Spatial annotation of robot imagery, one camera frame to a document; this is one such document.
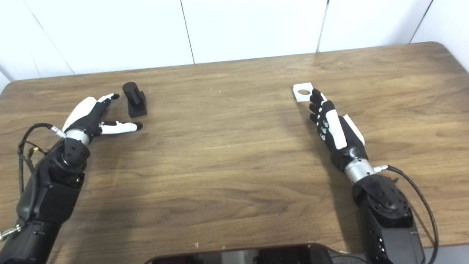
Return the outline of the white and black left hand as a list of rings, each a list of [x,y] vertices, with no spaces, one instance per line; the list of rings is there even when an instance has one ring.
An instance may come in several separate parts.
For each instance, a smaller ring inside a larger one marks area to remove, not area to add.
[[[143,129],[141,122],[103,121],[107,108],[119,94],[111,93],[100,97],[86,97],[77,104],[64,123],[62,131],[66,138],[81,142],[92,141],[102,134],[124,134]]]

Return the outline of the white and black right hand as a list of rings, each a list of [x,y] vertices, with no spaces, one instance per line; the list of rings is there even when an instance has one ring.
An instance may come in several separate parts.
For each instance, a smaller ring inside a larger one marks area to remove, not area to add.
[[[310,96],[310,120],[330,152],[332,164],[339,170],[355,160],[368,160],[365,139],[349,115],[339,115],[334,103],[318,89]]]

